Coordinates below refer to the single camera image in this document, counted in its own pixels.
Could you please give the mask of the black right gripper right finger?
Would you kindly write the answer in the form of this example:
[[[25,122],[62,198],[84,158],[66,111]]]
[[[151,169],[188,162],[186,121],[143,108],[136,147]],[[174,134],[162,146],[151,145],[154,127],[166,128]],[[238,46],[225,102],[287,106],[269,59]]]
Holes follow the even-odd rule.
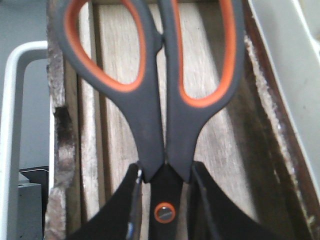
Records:
[[[190,240],[282,239],[237,207],[199,161],[191,168],[187,231]]]

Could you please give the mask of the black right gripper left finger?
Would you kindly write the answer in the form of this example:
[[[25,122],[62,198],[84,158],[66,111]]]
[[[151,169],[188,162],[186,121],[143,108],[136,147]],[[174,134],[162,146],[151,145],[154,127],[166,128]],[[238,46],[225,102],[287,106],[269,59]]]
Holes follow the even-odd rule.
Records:
[[[116,192],[100,211],[68,240],[138,240],[142,223],[141,164],[129,165]]]

